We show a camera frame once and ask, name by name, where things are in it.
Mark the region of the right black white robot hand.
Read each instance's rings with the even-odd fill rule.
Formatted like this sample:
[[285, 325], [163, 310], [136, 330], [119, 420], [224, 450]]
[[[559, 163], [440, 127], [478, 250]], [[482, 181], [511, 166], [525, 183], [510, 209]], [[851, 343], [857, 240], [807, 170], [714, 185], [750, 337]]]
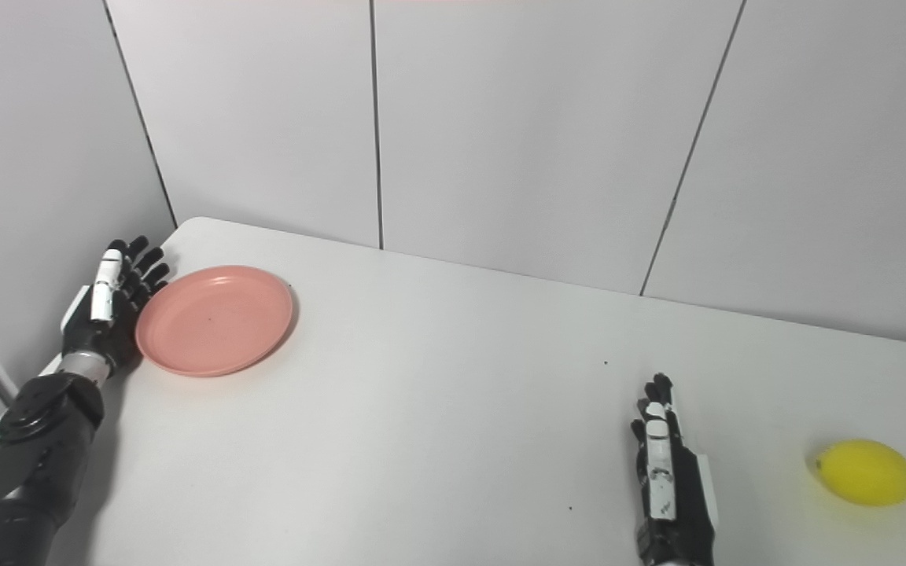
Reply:
[[718, 505], [707, 456], [684, 441], [673, 383], [655, 373], [630, 424], [637, 443], [641, 522], [636, 533], [643, 565], [713, 565]]

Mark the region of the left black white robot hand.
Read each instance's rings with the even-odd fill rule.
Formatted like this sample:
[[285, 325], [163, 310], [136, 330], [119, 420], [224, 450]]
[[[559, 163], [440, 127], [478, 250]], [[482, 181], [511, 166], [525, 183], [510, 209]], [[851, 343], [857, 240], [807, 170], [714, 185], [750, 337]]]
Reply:
[[170, 272], [162, 247], [147, 236], [111, 241], [90, 285], [66, 311], [62, 358], [89, 352], [104, 362], [109, 377], [134, 368], [142, 359], [136, 338], [142, 311]]

